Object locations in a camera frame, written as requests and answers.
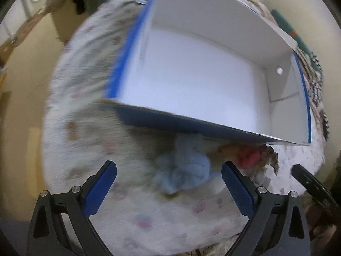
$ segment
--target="patterned blanket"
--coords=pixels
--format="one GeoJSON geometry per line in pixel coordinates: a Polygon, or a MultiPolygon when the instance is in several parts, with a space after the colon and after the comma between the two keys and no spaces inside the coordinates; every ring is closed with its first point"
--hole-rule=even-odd
{"type": "MultiPolygon", "coordinates": [[[[83,184],[106,160],[114,161],[115,183],[90,218],[99,236],[114,255],[172,255],[222,242],[239,233],[247,218],[219,176],[178,195],[162,195],[151,185],[154,160],[173,149],[174,134],[125,126],[102,98],[129,27],[143,7],[135,1],[101,5],[65,46],[47,102],[44,178],[52,193],[65,192],[83,184]]],[[[315,173],[323,163],[323,137],[314,120],[312,131],[311,147],[274,146],[279,173],[275,176],[270,167],[262,174],[270,191],[303,193],[289,172],[300,163],[315,173]]],[[[204,139],[204,152],[223,143],[204,139]]]]}

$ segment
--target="white box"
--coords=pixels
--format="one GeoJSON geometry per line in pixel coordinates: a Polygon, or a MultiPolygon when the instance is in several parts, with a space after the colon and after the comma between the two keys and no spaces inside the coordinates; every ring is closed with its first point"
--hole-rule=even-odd
{"type": "Polygon", "coordinates": [[[105,96],[129,125],[309,144],[309,100],[296,45],[236,0],[149,0],[105,96]]]}

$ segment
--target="screw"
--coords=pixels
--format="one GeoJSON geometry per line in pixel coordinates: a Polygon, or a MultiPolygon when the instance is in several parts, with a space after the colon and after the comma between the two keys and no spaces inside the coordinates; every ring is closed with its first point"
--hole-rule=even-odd
{"type": "Polygon", "coordinates": [[[330,202],[327,199],[323,199],[322,203],[329,208],[330,207],[330,202]]]}
{"type": "Polygon", "coordinates": [[[80,186],[74,186],[74,187],[71,189],[71,191],[72,191],[73,193],[78,193],[80,190],[81,190],[81,187],[80,187],[80,186]]]}
{"type": "Polygon", "coordinates": [[[282,75],[282,74],[283,74],[283,68],[280,67],[280,66],[277,66],[277,67],[276,67],[276,73],[277,73],[278,75],[282,75]]]}
{"type": "Polygon", "coordinates": [[[48,191],[42,191],[42,192],[40,193],[40,196],[41,196],[41,197],[45,197],[45,196],[47,196],[47,194],[48,194],[48,191]]]}
{"type": "Polygon", "coordinates": [[[260,193],[266,193],[268,190],[267,190],[265,187],[259,187],[259,188],[258,188],[258,191],[259,191],[260,193]]]}
{"type": "Polygon", "coordinates": [[[295,191],[291,191],[291,192],[290,192],[290,195],[291,195],[292,197],[294,197],[294,198],[298,197],[298,193],[295,192],[295,191]]]}

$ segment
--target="crumpled fabric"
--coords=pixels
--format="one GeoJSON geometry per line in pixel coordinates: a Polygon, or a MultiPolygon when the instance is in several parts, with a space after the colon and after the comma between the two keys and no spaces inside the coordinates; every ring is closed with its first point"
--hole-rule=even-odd
{"type": "Polygon", "coordinates": [[[165,194],[200,186],[209,179],[210,160],[201,153],[202,135],[177,134],[175,150],[156,159],[158,171],[154,183],[165,194]]]}

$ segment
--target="green fabric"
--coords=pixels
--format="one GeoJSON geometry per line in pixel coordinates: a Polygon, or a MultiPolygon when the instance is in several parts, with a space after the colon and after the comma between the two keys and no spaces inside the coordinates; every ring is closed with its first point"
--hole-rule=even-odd
{"type": "MultiPolygon", "coordinates": [[[[308,46],[304,43],[303,39],[297,34],[295,29],[291,26],[291,24],[279,13],[278,10],[274,9],[271,12],[273,18],[275,18],[278,26],[285,31],[288,35],[290,35],[294,40],[297,41],[298,47],[306,53],[309,57],[311,57],[311,51],[308,46]]],[[[311,62],[312,68],[316,71],[321,71],[321,69],[313,62],[311,62]]]]}

